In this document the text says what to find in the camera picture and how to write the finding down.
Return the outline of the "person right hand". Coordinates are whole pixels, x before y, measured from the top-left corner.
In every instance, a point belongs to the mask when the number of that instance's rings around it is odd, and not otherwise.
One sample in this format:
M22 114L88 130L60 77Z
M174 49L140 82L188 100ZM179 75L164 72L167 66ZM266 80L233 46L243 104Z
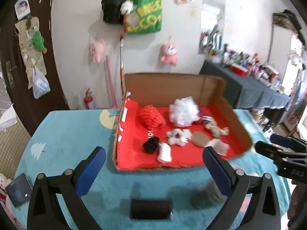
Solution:
M292 192L289 209L287 211L288 220L291 220L299 212L299 204L306 194L306 184L295 180L292 180L291 183L295 185L295 188Z

